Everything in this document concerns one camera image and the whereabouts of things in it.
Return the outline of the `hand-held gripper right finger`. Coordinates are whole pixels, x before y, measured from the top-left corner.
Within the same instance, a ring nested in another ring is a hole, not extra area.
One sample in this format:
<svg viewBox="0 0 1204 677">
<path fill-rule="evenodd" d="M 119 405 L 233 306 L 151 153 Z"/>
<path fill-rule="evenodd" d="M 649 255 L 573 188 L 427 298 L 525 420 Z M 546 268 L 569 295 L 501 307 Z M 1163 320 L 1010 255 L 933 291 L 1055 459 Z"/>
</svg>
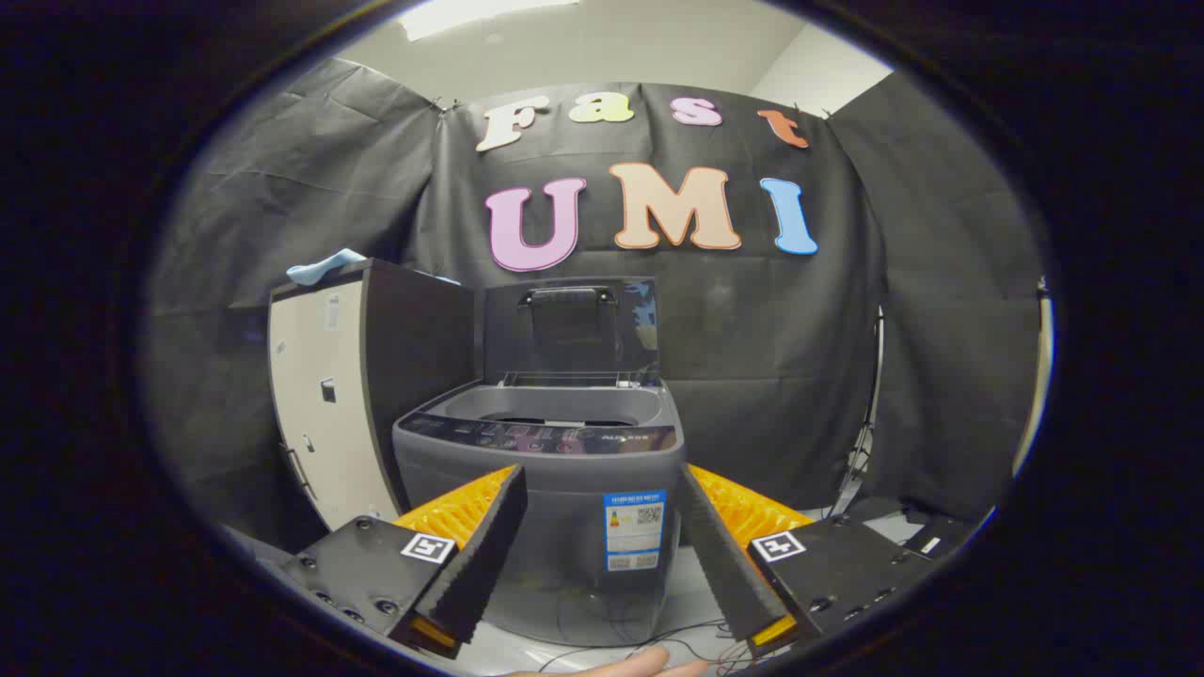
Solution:
<svg viewBox="0 0 1204 677">
<path fill-rule="evenodd" d="M 692 464 L 680 470 L 679 511 L 722 618 L 752 658 L 855 626 L 934 567 L 862 523 L 813 520 Z"/>
</svg>

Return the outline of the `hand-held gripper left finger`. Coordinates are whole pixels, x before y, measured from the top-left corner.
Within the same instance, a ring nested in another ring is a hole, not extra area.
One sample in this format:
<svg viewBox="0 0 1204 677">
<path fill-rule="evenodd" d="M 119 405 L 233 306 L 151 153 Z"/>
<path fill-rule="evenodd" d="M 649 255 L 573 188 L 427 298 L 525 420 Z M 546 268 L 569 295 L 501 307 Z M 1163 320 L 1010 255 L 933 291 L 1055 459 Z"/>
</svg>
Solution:
<svg viewBox="0 0 1204 677">
<path fill-rule="evenodd" d="M 395 520 L 354 517 L 282 573 L 356 626 L 454 659 L 484 617 L 527 508 L 525 470 L 509 465 Z"/>
</svg>

